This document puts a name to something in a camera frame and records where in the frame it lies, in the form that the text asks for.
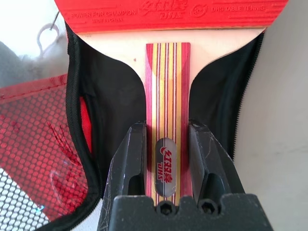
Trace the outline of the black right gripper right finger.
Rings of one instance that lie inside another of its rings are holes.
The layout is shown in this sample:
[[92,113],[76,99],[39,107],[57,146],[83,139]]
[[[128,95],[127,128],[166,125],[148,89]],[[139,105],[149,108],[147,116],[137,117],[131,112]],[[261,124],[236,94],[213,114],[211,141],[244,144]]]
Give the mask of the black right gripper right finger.
[[208,126],[189,121],[189,167],[194,196],[244,193],[235,165]]

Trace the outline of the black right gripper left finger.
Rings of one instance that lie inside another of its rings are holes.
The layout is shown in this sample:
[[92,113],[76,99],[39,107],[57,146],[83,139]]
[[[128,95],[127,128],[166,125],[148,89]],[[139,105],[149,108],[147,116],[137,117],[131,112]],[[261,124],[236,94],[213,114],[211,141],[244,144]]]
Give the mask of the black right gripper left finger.
[[145,195],[146,123],[133,124],[115,152],[103,196],[102,217],[111,215],[117,196]]

